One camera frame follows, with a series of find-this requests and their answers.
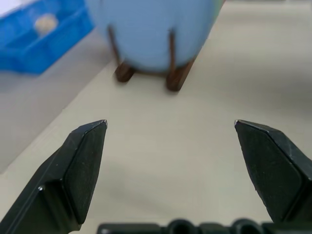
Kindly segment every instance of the round object in tray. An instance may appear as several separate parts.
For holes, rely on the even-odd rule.
[[[44,36],[54,30],[59,21],[53,14],[44,14],[41,17],[39,17],[35,22],[35,30],[36,32]]]

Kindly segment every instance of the blue container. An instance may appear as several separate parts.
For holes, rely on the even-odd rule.
[[[58,19],[55,30],[40,36],[36,20]],[[0,19],[0,70],[41,74],[93,29],[83,0],[40,0]]]
[[[169,32],[175,33],[175,64],[185,65],[204,45],[224,0],[85,0],[109,41],[114,29],[121,59],[136,69],[169,69]]]

